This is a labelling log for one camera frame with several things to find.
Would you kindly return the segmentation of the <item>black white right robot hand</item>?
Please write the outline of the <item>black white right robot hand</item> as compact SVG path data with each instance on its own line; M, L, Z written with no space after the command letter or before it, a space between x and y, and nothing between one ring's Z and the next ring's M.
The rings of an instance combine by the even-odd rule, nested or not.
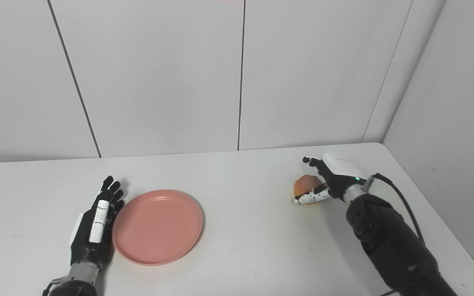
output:
M302 161L315 167L323 182L312 184L310 188L296 194L294 204L316 204L327 199L339 199L351 204L355 198L367 194L364 188L367 175L347 157L328 152L321 158L304 157Z

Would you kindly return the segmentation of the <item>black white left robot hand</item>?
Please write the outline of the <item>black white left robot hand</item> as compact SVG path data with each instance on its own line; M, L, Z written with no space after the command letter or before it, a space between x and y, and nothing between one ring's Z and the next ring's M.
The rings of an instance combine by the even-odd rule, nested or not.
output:
M121 184L108 176L90 210L81 218L71 244L71 264L89 261L104 268L111 262L114 248L112 227L125 205Z

